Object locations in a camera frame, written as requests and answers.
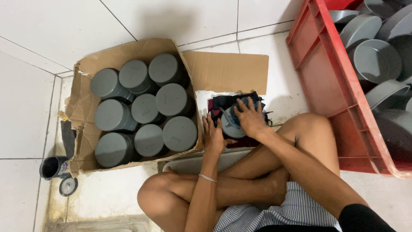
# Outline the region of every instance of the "cardboard flap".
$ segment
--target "cardboard flap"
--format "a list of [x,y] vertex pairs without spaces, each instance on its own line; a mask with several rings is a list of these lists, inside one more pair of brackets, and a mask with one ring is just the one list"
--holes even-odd
[[193,52],[183,56],[194,90],[266,94],[268,55]]

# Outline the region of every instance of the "round drain cover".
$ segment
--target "round drain cover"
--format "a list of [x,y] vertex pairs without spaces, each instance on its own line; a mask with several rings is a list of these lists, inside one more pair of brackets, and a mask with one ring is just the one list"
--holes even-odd
[[70,196],[72,195],[77,189],[77,179],[68,176],[64,178],[59,187],[60,195],[62,196]]

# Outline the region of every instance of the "hand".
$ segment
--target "hand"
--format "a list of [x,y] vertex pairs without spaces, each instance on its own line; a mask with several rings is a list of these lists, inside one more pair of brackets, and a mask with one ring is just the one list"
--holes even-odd
[[262,117],[262,105],[260,102],[257,106],[257,111],[255,110],[251,97],[248,97],[249,108],[247,108],[240,99],[237,99],[237,102],[239,103],[239,108],[242,110],[242,113],[239,112],[236,106],[234,107],[234,113],[239,118],[240,127],[246,135],[259,141],[258,135],[263,134],[265,131],[268,131],[268,129],[272,130],[266,125],[265,120]]
[[210,114],[203,115],[203,128],[205,137],[205,154],[219,158],[228,144],[236,143],[236,140],[223,139],[222,121],[218,118],[218,126],[215,128]]

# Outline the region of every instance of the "black mug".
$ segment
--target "black mug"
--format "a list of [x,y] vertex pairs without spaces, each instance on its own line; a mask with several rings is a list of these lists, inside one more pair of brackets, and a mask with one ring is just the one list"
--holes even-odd
[[40,176],[45,180],[70,176],[70,173],[66,172],[68,167],[67,161],[67,156],[49,156],[45,158],[40,165]]

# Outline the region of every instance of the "person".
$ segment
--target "person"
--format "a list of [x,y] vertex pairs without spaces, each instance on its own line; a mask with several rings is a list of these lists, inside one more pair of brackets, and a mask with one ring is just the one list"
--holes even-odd
[[[140,208],[164,232],[394,231],[339,177],[327,118],[300,114],[275,132],[260,104],[238,103],[241,128],[259,146],[218,173],[219,156],[234,141],[223,139],[221,121],[215,128],[208,114],[200,174],[167,169],[140,188]],[[272,206],[252,205],[260,202]]]

